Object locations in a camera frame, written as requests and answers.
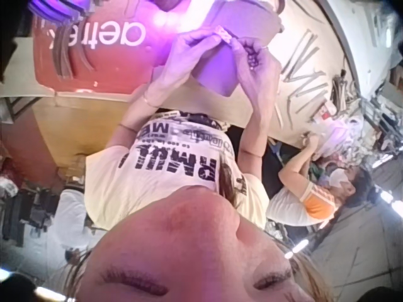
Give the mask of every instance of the hand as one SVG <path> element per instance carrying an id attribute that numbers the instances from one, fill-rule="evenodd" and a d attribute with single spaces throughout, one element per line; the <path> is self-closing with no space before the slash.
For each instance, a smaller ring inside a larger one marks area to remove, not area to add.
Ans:
<path id="1" fill-rule="evenodd" d="M 311 133 L 308 136 L 307 147 L 311 148 L 312 150 L 316 150 L 318 146 L 319 146 L 319 136 L 317 134 Z"/>
<path id="2" fill-rule="evenodd" d="M 254 109 L 274 106 L 281 64 L 258 39 L 231 40 L 236 58 L 238 79 Z"/>
<path id="3" fill-rule="evenodd" d="M 221 43 L 221 37 L 212 29 L 199 29 L 179 34 L 159 80 L 167 88 L 176 89 L 184 84 L 202 55 Z"/>

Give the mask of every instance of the closed eye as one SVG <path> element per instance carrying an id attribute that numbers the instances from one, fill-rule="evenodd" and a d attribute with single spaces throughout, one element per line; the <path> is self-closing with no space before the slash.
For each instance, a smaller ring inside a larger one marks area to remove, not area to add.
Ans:
<path id="1" fill-rule="evenodd" d="M 259 291 L 272 288 L 273 286 L 289 280 L 292 277 L 292 271 L 288 270 L 284 273 L 271 273 L 255 283 L 254 287 Z"/>
<path id="2" fill-rule="evenodd" d="M 156 283 L 152 278 L 140 272 L 108 269 L 102 278 L 105 283 L 123 284 L 152 296 L 162 297 L 169 292 L 168 288 Z"/>

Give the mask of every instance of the white lettering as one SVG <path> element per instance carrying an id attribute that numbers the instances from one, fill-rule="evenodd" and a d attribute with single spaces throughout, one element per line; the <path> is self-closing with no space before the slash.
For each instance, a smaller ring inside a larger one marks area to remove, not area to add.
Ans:
<path id="1" fill-rule="evenodd" d="M 140 30 L 140 36 L 135 41 L 129 41 L 127 38 L 127 32 L 129 31 L 129 29 L 133 27 L 136 27 Z M 145 27 L 143 24 L 139 22 L 133 22 L 133 23 L 125 22 L 122 30 L 122 38 L 120 39 L 120 44 L 128 46 L 138 46 L 141 43 L 143 43 L 144 40 L 145 40 Z"/>
<path id="2" fill-rule="evenodd" d="M 70 34 L 69 46 L 75 45 L 77 43 L 77 39 L 78 39 L 78 26 L 73 25 L 72 31 L 71 31 L 71 34 Z"/>
<path id="3" fill-rule="evenodd" d="M 112 45 L 116 44 L 119 41 L 120 44 L 127 45 L 130 47 L 139 46 L 144 42 L 146 37 L 145 26 L 139 22 L 125 22 L 123 25 L 123 30 L 121 30 L 121 26 L 116 21 L 107 21 L 103 23 L 98 30 L 99 23 L 86 23 L 83 28 L 82 40 L 81 44 L 90 45 L 91 49 L 95 49 L 98 42 L 103 45 Z M 112 30 L 105 30 L 109 26 L 112 26 Z M 49 45 L 49 49 L 54 48 L 54 40 L 55 40 L 55 31 L 53 29 L 49 29 L 47 32 L 48 36 L 52 37 L 52 41 Z M 69 46 L 74 46 L 77 44 L 81 37 L 79 36 L 78 26 L 73 25 L 72 31 L 69 36 Z"/>
<path id="4" fill-rule="evenodd" d="M 97 33 L 98 33 L 98 22 L 94 22 L 93 36 L 92 39 L 88 41 L 88 44 L 90 44 L 91 49 L 95 49 L 95 45 L 98 44 L 98 40 L 96 39 Z"/>
<path id="5" fill-rule="evenodd" d="M 114 31 L 99 31 L 99 41 L 104 45 L 112 45 L 116 43 L 120 35 L 119 23 L 115 21 L 108 21 L 101 25 L 101 30 L 104 30 L 108 26 L 113 26 Z"/>
<path id="6" fill-rule="evenodd" d="M 89 36 L 89 23 L 86 23 L 84 28 L 84 38 L 82 38 L 81 44 L 88 45 L 88 36 Z"/>

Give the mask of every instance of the light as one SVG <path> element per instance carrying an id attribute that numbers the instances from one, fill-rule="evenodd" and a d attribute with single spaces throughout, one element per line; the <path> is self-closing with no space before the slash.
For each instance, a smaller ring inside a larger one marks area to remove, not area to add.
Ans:
<path id="1" fill-rule="evenodd" d="M 288 252 L 287 254 L 284 255 L 284 258 L 291 259 L 292 256 L 294 256 L 294 253 L 293 252 Z"/>
<path id="2" fill-rule="evenodd" d="M 168 13 L 166 13 L 165 11 L 157 11 L 152 20 L 157 27 L 163 27 L 167 19 Z"/>
<path id="3" fill-rule="evenodd" d="M 403 202 L 402 201 L 394 201 L 392 203 L 392 209 L 395 210 L 397 214 L 400 215 L 400 217 L 403 218 Z"/>
<path id="4" fill-rule="evenodd" d="M 304 240 L 302 240 L 300 243 L 298 243 L 298 244 L 292 249 L 292 252 L 293 252 L 294 254 L 299 253 L 299 252 L 302 251 L 304 248 L 306 248 L 308 244 L 309 244 L 309 240 L 308 240 L 308 239 L 304 239 Z"/>
<path id="5" fill-rule="evenodd" d="M 93 90 L 90 89 L 76 89 L 77 93 L 93 93 Z"/>
<path id="6" fill-rule="evenodd" d="M 62 294 L 55 293 L 47 288 L 36 288 L 35 293 L 42 298 L 53 300 L 53 301 L 65 301 L 65 296 Z"/>
<path id="7" fill-rule="evenodd" d="M 179 32 L 186 33 L 201 27 L 214 2 L 215 0 L 192 0 L 182 19 Z"/>
<path id="8" fill-rule="evenodd" d="M 382 191 L 382 192 L 380 193 L 380 197 L 381 197 L 384 201 L 386 201 L 387 203 L 391 203 L 392 200 L 393 200 L 393 196 L 392 196 L 390 193 L 386 192 L 386 191 Z"/>
<path id="9" fill-rule="evenodd" d="M 393 159 L 393 155 L 392 154 L 385 154 L 380 160 L 376 161 L 373 165 L 372 168 L 375 169 L 377 167 L 379 167 L 380 165 L 390 161 L 391 159 Z"/>
<path id="10" fill-rule="evenodd" d="M 392 30 L 390 27 L 386 29 L 386 47 L 390 48 L 392 46 Z"/>
<path id="11" fill-rule="evenodd" d="M 10 276 L 10 273 L 5 269 L 0 269 L 0 282 L 3 282 Z"/>
<path id="12" fill-rule="evenodd" d="M 325 226 L 329 224 L 330 220 L 323 221 L 321 225 L 319 225 L 319 229 L 322 230 Z"/>
<path id="13" fill-rule="evenodd" d="M 179 14 L 176 13 L 168 13 L 168 17 L 166 20 L 166 26 L 170 28 L 175 28 L 181 22 L 181 17 Z"/>

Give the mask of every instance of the white fabric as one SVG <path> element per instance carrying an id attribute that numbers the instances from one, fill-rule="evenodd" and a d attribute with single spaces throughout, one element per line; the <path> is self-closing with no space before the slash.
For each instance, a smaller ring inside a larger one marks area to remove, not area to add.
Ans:
<path id="1" fill-rule="evenodd" d="M 67 189 L 62 192 L 50 235 L 65 249 L 84 250 L 89 245 L 91 232 L 84 227 L 86 207 L 83 193 Z"/>
<path id="2" fill-rule="evenodd" d="M 308 195 L 312 190 L 312 186 L 308 186 L 304 196 Z M 267 218 L 284 225 L 292 227 L 306 227 L 308 225 L 316 225 L 323 221 L 311 217 L 303 202 L 301 202 L 296 195 L 291 193 L 290 190 L 283 187 L 279 193 L 274 195 L 270 200 L 270 204 L 266 211 Z"/>
<path id="3" fill-rule="evenodd" d="M 176 117 L 148 122 L 131 150 L 114 146 L 87 158 L 87 212 L 97 226 L 110 230 L 183 186 L 216 191 L 220 156 L 231 168 L 239 213 L 264 228 L 269 198 L 259 179 L 241 174 L 227 135 Z"/>
<path id="4" fill-rule="evenodd" d="M 348 176 L 346 175 L 346 170 L 344 169 L 336 169 L 329 176 L 329 185 L 332 187 L 342 187 L 342 182 L 349 182 Z"/>

